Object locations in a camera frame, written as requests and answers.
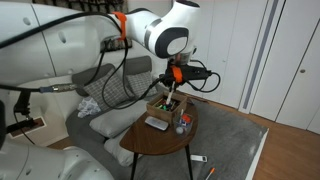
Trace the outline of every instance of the wooden floor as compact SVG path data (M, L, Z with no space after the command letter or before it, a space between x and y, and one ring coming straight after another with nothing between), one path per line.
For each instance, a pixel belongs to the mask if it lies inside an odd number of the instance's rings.
M320 180L320 135L274 123L256 115L209 102L212 106L246 117L269 128L254 175L255 180ZM69 138L49 147L63 149L72 145Z

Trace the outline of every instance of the round wooden table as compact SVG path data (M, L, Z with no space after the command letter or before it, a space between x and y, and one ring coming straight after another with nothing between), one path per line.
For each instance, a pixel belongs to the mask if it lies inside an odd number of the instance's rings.
M189 99L187 103L185 113L193 116L192 128L187 135L178 135L175 132L173 125L170 125L165 131L147 125L144 122L149 116L147 112L141 115L124 135L120 141L120 146L134 152L131 172L132 180L134 178L139 154L164 155L176 152L182 148L185 148L186 150L190 178L193 179L189 143L193 139L198 127L198 113L196 107Z

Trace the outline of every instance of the table leg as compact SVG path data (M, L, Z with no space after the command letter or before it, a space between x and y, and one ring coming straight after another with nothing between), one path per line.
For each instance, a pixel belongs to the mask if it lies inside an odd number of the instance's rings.
M138 161L138 153L134 153L133 155L133 164L132 164L132 169L131 169L131 180L133 180L134 178L134 172L136 171L136 165L137 165L137 161Z
M187 161L188 161L190 179L193 180L189 144L185 147L185 149L186 149L186 154L187 154Z

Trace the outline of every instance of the table top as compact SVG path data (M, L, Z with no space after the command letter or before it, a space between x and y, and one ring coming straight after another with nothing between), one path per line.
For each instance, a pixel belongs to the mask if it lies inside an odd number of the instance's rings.
M173 125L169 125L165 131L149 126L144 122L149 116L145 112L132 124L120 141L120 146L129 151L145 155L169 154L184 148L193 139L198 127L197 109L189 100L185 113L193 116L192 128L188 135L178 135Z

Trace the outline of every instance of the cardboard box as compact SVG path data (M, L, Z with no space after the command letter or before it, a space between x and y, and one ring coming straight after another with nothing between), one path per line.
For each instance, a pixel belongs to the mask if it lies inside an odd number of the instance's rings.
M169 95L168 91L164 91L163 93L156 96L153 100L147 103L147 112L158 119L168 122L170 125L175 117L179 116L181 110L184 111L187 108L187 97L173 93L171 100L176 101L178 103L177 106L173 106L174 108L171 111L166 111L157 107L158 103L163 99L167 99Z

